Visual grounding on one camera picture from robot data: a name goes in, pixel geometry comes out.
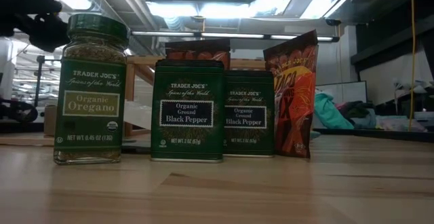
wooden tabletop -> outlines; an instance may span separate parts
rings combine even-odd
[[[433,223],[434,144],[321,136],[312,159],[57,166],[0,146],[0,223]]]

yellow cable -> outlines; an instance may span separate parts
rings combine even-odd
[[[412,130],[412,120],[414,113],[414,63],[416,62],[416,23],[414,20],[414,0],[412,0],[412,34],[413,34],[413,57],[412,57],[412,87],[410,90],[410,121],[408,122],[408,131]]]

wooden frame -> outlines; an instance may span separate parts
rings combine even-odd
[[[155,68],[155,63],[158,60],[164,58],[164,56],[128,56],[127,76],[125,80],[125,99],[127,101],[134,101],[134,80],[136,75],[153,86],[154,72],[152,72],[151,69]],[[265,61],[232,58],[231,69],[265,70]],[[136,136],[149,132],[150,130],[146,129],[133,130],[133,125],[125,122],[125,136]]]

orange bag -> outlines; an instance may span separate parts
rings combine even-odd
[[[224,69],[231,67],[231,42],[229,39],[201,41],[177,41],[165,44],[167,59],[176,60],[219,60]]]
[[[274,74],[276,154],[311,157],[317,54],[316,31],[264,50],[266,69]]]

green jar lid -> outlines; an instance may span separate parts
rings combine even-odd
[[[78,32],[91,32],[109,35],[127,43],[130,32],[126,25],[98,14],[75,14],[68,21],[68,35]]]

